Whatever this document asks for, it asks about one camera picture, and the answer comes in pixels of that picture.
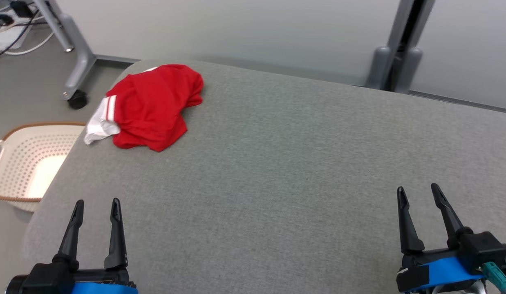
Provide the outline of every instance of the power strip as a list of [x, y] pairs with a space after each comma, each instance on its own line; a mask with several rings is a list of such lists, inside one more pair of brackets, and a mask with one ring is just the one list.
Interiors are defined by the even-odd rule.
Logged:
[[[9, 15], [15, 24], [24, 23], [26, 24], [29, 22], [29, 18], [26, 17], [18, 17], [13, 11], [13, 9], [8, 9], [7, 11], [1, 11], [0, 14], [7, 14]], [[20, 34], [22, 34], [22, 31], [25, 29], [25, 26], [18, 26], [18, 27], [12, 27], [5, 31], [0, 32], [0, 51], [5, 50], [10, 46], [18, 37]], [[15, 42], [15, 44], [11, 47], [11, 49], [19, 49], [22, 45], [23, 41], [26, 39], [27, 33], [31, 30], [31, 26], [28, 26], [26, 28], [25, 33], [20, 37], [18, 41]]]

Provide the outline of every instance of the perforated basket wall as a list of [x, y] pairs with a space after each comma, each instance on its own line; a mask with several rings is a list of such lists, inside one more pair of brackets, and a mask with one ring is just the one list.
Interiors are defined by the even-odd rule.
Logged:
[[0, 140], [0, 200], [35, 211], [83, 123], [23, 125]]

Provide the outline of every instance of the blue tape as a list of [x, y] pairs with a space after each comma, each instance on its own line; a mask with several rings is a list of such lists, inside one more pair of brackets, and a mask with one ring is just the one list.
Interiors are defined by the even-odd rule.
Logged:
[[76, 283], [72, 294], [138, 294], [135, 288], [103, 283]]
[[470, 275], [456, 257], [438, 259], [422, 266], [429, 266], [429, 284], [412, 289], [411, 292], [449, 283], [478, 280], [484, 277], [483, 275]]

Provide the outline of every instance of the red fabric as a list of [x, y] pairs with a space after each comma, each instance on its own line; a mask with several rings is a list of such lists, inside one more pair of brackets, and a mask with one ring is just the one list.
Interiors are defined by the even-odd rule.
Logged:
[[163, 151], [186, 132], [180, 111], [202, 103], [203, 85], [200, 74], [186, 65], [162, 65], [126, 76], [106, 93], [116, 95], [114, 121], [121, 129], [113, 143], [124, 149], [146, 145]]

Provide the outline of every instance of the teal connector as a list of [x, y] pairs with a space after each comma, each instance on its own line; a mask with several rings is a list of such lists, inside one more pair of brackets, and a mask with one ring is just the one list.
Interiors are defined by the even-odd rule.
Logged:
[[504, 275], [494, 262], [483, 264], [482, 273], [500, 292], [506, 290], [506, 275]]

